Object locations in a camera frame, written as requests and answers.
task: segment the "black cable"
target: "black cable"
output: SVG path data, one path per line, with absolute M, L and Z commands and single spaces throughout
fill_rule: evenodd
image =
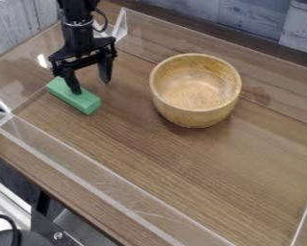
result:
M 17 227 L 16 227 L 16 224 L 14 224 L 13 220 L 8 216 L 5 216 L 2 214 L 0 214 L 0 219 L 6 220 L 8 223 L 10 224 L 10 226 L 12 226 L 13 240 L 12 240 L 10 246 L 18 246 L 20 233 L 18 233 L 18 230 L 17 230 Z
M 92 27 L 92 29 L 93 29 L 97 33 L 104 33 L 104 32 L 106 31 L 106 28 L 108 28 L 108 19 L 106 19 L 106 15 L 105 15 L 97 8 L 94 8 L 94 10 L 96 10 L 96 12 L 102 16 L 105 23 L 104 23 L 104 26 L 101 27 L 100 30 L 96 30 L 93 27 Z

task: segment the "green foam block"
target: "green foam block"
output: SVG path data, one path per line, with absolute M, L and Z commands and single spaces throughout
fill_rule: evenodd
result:
M 65 81 L 60 77 L 54 77 L 46 84 L 49 93 L 57 97 L 62 102 L 81 111 L 84 114 L 92 114 L 101 105 L 101 100 L 97 96 L 81 88 L 82 93 L 74 95 L 70 88 L 66 86 Z

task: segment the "wooden bowl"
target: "wooden bowl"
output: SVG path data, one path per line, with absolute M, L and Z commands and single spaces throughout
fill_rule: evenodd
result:
M 149 85 L 163 117 L 179 126 L 204 128 L 228 116 L 241 80 L 225 61 L 203 54 L 183 54 L 154 67 Z

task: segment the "black mount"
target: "black mount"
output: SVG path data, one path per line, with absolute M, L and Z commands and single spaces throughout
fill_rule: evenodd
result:
M 57 0 L 64 46 L 50 56 L 52 75 L 64 78 L 74 94 L 81 87 L 74 71 L 97 64 L 101 81 L 108 84 L 112 78 L 113 60 L 117 56 L 113 37 L 93 37 L 93 17 L 100 0 Z M 98 32 L 104 32 L 106 23 Z

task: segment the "bowl rim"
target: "bowl rim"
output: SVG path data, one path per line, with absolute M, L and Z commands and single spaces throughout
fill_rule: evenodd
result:
M 207 108 L 207 109 L 197 109 L 197 110 L 188 110 L 188 109 L 184 109 L 184 108 L 180 108 L 177 106 L 173 106 L 171 105 L 164 99 L 163 97 L 160 97 L 158 93 L 156 92 L 156 89 L 154 89 L 154 86 L 153 86 L 153 76 L 154 76 L 154 73 L 157 71 L 157 69 L 165 64 L 168 63 L 169 61 L 175 60 L 176 58 L 179 57 L 205 57 L 205 58 L 209 58 L 209 59 L 213 59 L 219 62 L 221 62 L 224 65 L 227 65 L 229 67 L 229 69 L 233 71 L 233 74 L 235 74 L 235 77 L 236 77 L 236 81 L 239 83 L 239 86 L 236 87 L 236 89 L 233 90 L 233 93 L 232 93 L 232 97 L 229 98 L 229 100 L 227 100 L 225 102 L 223 102 L 220 105 L 215 106 L 213 108 Z M 237 70 L 235 69 L 235 67 L 227 62 L 224 61 L 223 59 L 215 57 L 215 56 L 209 56 L 207 54 L 201 54 L 201 53 L 184 53 L 184 54 L 179 54 L 176 56 L 172 56 L 169 58 L 167 58 L 165 60 L 163 60 L 153 68 L 152 72 L 150 72 L 150 76 L 149 76 L 149 87 L 150 87 L 150 92 L 153 93 L 153 96 L 165 104 L 168 105 L 169 107 L 177 109 L 177 110 L 181 110 L 181 111 L 193 111 L 193 112 L 200 112 L 200 111 L 215 111 L 215 110 L 219 110 L 221 108 L 224 108 L 228 104 L 231 104 L 239 97 L 239 94 L 240 94 L 240 90 L 241 90 L 241 79 L 240 79 L 240 75 L 239 75 L 239 72 Z

